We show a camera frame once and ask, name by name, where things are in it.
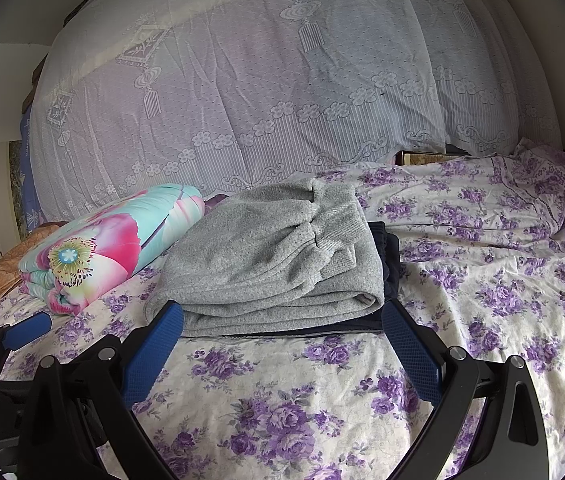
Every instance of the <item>rolled blanket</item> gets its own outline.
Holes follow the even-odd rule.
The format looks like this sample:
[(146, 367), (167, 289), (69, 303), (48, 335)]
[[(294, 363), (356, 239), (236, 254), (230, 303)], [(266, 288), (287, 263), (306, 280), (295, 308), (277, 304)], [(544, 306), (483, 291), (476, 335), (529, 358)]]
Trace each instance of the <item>rolled blanket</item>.
[(69, 222), (18, 264), (29, 292), (57, 314), (78, 314), (129, 279), (204, 214), (192, 186), (163, 184)]
[(350, 184), (271, 184), (221, 202), (176, 243), (147, 302), (185, 311), (184, 336), (278, 332), (383, 304), (382, 266)]

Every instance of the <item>floral pillow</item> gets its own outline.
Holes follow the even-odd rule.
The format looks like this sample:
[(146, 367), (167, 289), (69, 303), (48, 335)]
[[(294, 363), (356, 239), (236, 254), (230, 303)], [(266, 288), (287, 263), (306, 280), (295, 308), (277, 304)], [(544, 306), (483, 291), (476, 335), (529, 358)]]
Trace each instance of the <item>floral pillow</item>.
[(24, 287), (53, 312), (78, 314), (145, 267), (204, 215), (192, 186), (163, 184), (77, 218), (18, 264)]

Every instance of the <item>bedsheet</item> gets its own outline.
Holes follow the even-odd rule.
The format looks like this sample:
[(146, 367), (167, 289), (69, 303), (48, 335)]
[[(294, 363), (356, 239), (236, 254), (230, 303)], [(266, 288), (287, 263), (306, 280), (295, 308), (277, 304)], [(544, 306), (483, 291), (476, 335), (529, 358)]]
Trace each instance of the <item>bedsheet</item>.
[(90, 0), (31, 120), (47, 218), (141, 189), (210, 198), (401, 149), (561, 146), (506, 0)]
[[(512, 156), (418, 167), (333, 170), (354, 182), (369, 220), (400, 237), (399, 297), (447, 345), (529, 364), (549, 444), (565, 473), (565, 154), (524, 140)], [(143, 324), (163, 256), (51, 333), (13, 354), (3, 375), (69, 360), (106, 333)], [(0, 324), (43, 308), (17, 290)], [(441, 477), (457, 471), (476, 402)], [(430, 412), (382, 334), (181, 340), (149, 398), (133, 408), (183, 479), (384, 480)], [(112, 472), (122, 475), (107, 446)]]

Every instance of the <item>folded dark pants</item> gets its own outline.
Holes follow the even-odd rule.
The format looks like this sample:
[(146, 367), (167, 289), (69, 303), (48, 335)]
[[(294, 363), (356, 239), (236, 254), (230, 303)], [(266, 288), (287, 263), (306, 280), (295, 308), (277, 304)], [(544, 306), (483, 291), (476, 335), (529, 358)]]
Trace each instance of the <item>folded dark pants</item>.
[[(382, 277), (385, 280), (385, 302), (394, 300), (398, 295), (400, 279), (400, 253), (398, 237), (387, 233), (384, 222), (369, 222), (369, 228), (376, 242), (377, 253), (382, 262)], [(382, 309), (366, 316), (299, 330), (283, 330), (281, 332), (263, 332), (247, 334), (249, 336), (318, 336), (341, 333), (382, 332)]]

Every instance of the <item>gray fleece fabric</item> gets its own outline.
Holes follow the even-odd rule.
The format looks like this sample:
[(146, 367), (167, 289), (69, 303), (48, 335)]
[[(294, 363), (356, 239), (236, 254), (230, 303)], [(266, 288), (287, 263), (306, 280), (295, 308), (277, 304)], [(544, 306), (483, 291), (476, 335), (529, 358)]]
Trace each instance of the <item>gray fleece fabric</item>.
[(221, 202), (171, 248), (145, 306), (185, 313), (185, 337), (278, 332), (370, 314), (382, 266), (350, 184), (271, 184)]

